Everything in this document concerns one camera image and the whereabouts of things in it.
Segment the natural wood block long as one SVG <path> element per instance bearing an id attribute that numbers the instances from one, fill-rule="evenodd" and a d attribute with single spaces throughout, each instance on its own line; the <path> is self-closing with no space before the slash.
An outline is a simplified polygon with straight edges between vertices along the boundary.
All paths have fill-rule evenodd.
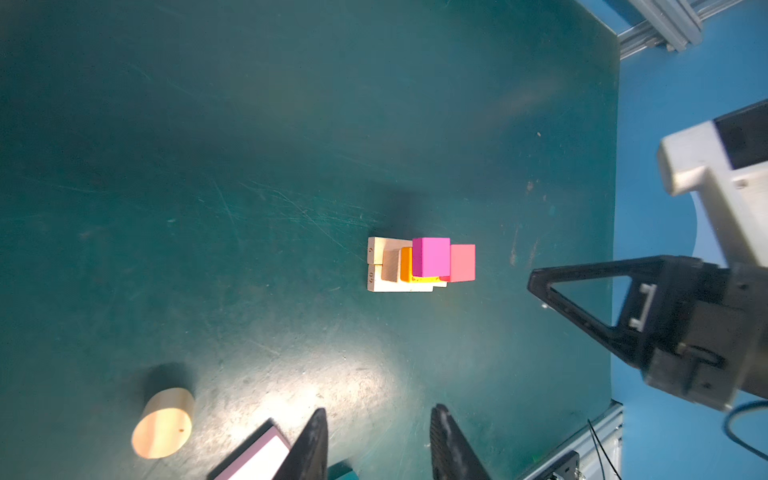
<path id="1" fill-rule="evenodd" d="M 385 280 L 383 266 L 370 264 L 367 274 L 367 290 L 374 293 L 429 293 L 435 288 L 445 288 L 446 282 L 408 283 L 401 280 Z"/>

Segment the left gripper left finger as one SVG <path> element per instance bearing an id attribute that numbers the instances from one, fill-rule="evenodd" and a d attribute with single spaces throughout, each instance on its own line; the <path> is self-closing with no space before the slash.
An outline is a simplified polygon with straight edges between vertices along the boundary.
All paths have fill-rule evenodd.
<path id="1" fill-rule="evenodd" d="M 318 408 L 273 476 L 273 480 L 327 480 L 328 446 L 326 410 Z"/>

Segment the natural wood block diagonal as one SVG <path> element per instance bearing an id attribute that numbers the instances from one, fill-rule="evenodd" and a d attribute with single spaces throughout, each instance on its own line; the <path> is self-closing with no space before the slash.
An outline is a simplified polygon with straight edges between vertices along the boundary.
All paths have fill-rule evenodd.
<path id="1" fill-rule="evenodd" d="M 400 251 L 405 247 L 411 246 L 411 240 L 369 237 L 367 263 L 382 267 L 383 280 L 400 282 Z"/>

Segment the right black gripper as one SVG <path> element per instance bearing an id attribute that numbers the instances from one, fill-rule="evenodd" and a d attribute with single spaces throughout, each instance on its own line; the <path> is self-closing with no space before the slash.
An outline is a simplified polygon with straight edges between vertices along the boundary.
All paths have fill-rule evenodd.
<path id="1" fill-rule="evenodd" d="M 723 411 L 767 396 L 767 270 L 685 256 L 535 269 L 528 290 L 646 384 Z"/>

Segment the orange rectangular block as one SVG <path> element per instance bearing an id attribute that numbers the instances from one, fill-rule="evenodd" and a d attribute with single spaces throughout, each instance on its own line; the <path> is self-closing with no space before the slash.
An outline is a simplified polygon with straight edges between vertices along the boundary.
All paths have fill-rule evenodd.
<path id="1" fill-rule="evenodd" d="M 418 277 L 414 273 L 413 248 L 403 247 L 399 253 L 399 279 L 409 284 L 435 284 L 441 283 L 439 277 Z"/>

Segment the pink rectangular block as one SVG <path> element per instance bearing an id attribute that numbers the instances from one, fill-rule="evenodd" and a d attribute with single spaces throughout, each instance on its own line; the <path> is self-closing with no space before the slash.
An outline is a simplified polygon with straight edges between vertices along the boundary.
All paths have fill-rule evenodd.
<path id="1" fill-rule="evenodd" d="M 208 475 L 208 480 L 271 480 L 291 449 L 273 419 L 266 420 Z"/>

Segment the magenta cube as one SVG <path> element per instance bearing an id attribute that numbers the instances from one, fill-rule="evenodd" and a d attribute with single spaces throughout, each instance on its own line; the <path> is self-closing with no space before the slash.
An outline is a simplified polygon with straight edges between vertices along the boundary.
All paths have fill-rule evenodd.
<path id="1" fill-rule="evenodd" d="M 448 283 L 471 282 L 476 279 L 476 246 L 452 244 L 450 249 L 450 274 L 440 277 Z"/>
<path id="2" fill-rule="evenodd" d="M 422 237 L 412 241 L 412 270 L 415 277 L 449 276 L 451 241 L 445 237 Z"/>

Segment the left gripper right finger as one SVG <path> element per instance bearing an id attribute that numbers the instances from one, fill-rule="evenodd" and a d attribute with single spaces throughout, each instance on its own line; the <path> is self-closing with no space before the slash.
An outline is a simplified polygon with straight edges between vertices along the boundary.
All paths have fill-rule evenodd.
<path id="1" fill-rule="evenodd" d="M 437 404 L 431 410 L 429 436 L 435 480 L 490 479 L 451 412 L 443 404 Z"/>

